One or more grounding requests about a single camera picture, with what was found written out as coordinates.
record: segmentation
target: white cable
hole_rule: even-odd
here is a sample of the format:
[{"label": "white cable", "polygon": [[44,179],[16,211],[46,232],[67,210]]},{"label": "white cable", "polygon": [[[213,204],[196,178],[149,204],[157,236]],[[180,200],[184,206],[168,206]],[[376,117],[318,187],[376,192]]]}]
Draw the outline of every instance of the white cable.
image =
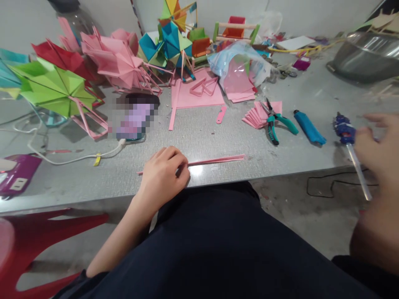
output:
[{"label": "white cable", "polygon": [[35,154],[37,154],[39,157],[41,157],[43,160],[46,160],[47,162],[49,162],[49,163],[51,163],[51,164],[53,164],[53,165],[65,165],[65,164],[73,163],[73,162],[80,161],[80,160],[83,160],[83,159],[86,159],[86,158],[97,158],[98,156],[100,156],[100,157],[106,156],[106,155],[109,155],[109,154],[112,154],[112,153],[116,152],[116,151],[119,150],[119,149],[122,149],[123,146],[124,146],[124,144],[126,143],[126,139],[121,139],[121,140],[119,140],[118,146],[117,146],[116,148],[114,148],[113,150],[111,150],[111,151],[105,153],[105,154],[100,154],[100,155],[96,155],[96,154],[94,154],[94,155],[88,155],[88,156],[80,157],[80,158],[77,158],[77,159],[74,159],[74,160],[71,160],[71,161],[66,161],[66,162],[53,162],[53,161],[49,160],[48,158],[46,158],[46,157],[45,157],[44,155],[42,155],[41,153],[39,153],[39,152],[32,146],[32,142],[33,142],[34,138],[36,137],[38,131],[39,131],[40,128],[42,127],[42,122],[41,122],[41,121],[40,121],[39,126],[38,126],[37,128],[31,129],[30,131],[22,131],[22,130],[19,130],[19,129],[17,129],[17,128],[15,127],[15,125],[16,125],[16,124],[14,124],[14,126],[13,126],[13,128],[14,128],[15,131],[7,130],[7,129],[0,129],[0,131],[14,132],[14,133],[24,133],[24,134],[31,134],[31,133],[34,132],[32,138],[29,140],[29,142],[28,142],[28,144],[27,144],[28,148],[29,148],[31,151],[33,151]]},{"label": "white cable", "polygon": [[100,156],[100,157],[106,156],[106,155],[112,154],[113,152],[117,151],[118,149],[121,149],[121,148],[123,147],[123,145],[125,144],[125,142],[126,142],[126,139],[121,139],[121,140],[118,142],[118,146],[117,146],[116,148],[114,148],[113,150],[111,150],[111,151],[109,151],[109,152],[107,152],[107,153],[105,153],[105,154],[100,154],[100,155],[98,155],[98,156],[94,154],[94,155],[88,155],[88,156],[80,157],[80,158],[77,158],[77,159],[74,159],[74,160],[71,160],[71,161],[67,161],[67,162],[53,162],[53,161],[49,160],[48,158],[46,158],[45,156],[43,156],[43,155],[42,155],[41,153],[39,153],[37,150],[35,150],[35,149],[33,148],[33,146],[32,146],[32,141],[33,141],[34,138],[36,137],[37,132],[40,130],[41,126],[42,126],[42,123],[40,123],[39,127],[37,127],[37,129],[35,130],[35,132],[34,132],[32,138],[29,140],[29,142],[28,142],[28,148],[31,149],[31,151],[33,151],[35,154],[37,154],[37,155],[38,155],[39,157],[41,157],[43,160],[46,160],[47,162],[49,162],[49,163],[51,163],[51,164],[53,164],[53,165],[65,165],[65,164],[73,163],[73,162],[80,161],[80,160],[83,160],[83,159],[86,159],[86,158],[97,158],[98,156]]}]

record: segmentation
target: stainless steel basin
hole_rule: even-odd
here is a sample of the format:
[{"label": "stainless steel basin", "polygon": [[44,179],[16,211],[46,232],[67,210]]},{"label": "stainless steel basin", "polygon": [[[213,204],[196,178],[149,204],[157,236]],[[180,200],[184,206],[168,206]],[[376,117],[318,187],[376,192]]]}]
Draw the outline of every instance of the stainless steel basin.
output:
[{"label": "stainless steel basin", "polygon": [[327,67],[361,83],[399,76],[399,38],[371,32],[350,33]]}]

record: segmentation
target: red plastic stool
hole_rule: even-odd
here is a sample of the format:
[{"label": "red plastic stool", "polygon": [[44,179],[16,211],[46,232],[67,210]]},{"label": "red plastic stool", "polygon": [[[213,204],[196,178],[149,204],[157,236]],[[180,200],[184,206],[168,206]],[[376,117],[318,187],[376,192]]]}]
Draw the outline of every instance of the red plastic stool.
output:
[{"label": "red plastic stool", "polygon": [[67,286],[79,273],[22,292],[17,282],[33,260],[46,248],[99,226],[108,214],[49,220],[64,215],[59,211],[0,218],[0,294],[7,299],[48,299]]}]

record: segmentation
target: pliers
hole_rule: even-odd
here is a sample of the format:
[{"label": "pliers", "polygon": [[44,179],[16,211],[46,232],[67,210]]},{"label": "pliers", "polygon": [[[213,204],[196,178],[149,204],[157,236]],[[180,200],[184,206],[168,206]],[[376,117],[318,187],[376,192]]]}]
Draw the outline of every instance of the pliers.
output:
[{"label": "pliers", "polygon": [[263,102],[261,102],[261,105],[263,109],[267,112],[267,114],[269,114],[269,118],[267,119],[268,122],[267,133],[269,134],[272,143],[277,146],[280,144],[280,142],[278,141],[276,132],[274,131],[274,123],[276,120],[285,124],[287,128],[291,131],[291,133],[295,135],[297,135],[299,131],[292,121],[290,121],[288,118],[281,116],[280,113],[274,112],[273,107],[271,106],[268,98],[266,98],[266,101],[267,101],[267,107],[265,104],[263,104]]}]

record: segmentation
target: yellow wire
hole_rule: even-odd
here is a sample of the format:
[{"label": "yellow wire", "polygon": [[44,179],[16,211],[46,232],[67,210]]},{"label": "yellow wire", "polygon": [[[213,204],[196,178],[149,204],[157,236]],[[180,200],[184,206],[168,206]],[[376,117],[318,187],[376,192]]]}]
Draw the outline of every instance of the yellow wire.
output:
[{"label": "yellow wire", "polygon": [[280,53],[292,53],[292,52],[300,52],[300,53],[302,53],[302,52],[306,52],[306,56],[309,56],[309,52],[310,52],[310,51],[321,52],[321,51],[323,51],[323,50],[326,50],[326,49],[332,47],[332,46],[335,45],[336,43],[343,42],[343,41],[345,41],[345,39],[339,39],[339,40],[333,42],[332,44],[329,44],[328,46],[321,46],[321,45],[319,45],[319,46],[314,47],[314,48],[306,48],[306,49],[279,50],[279,49],[269,48],[269,50],[275,51],[275,52],[280,52]]}]

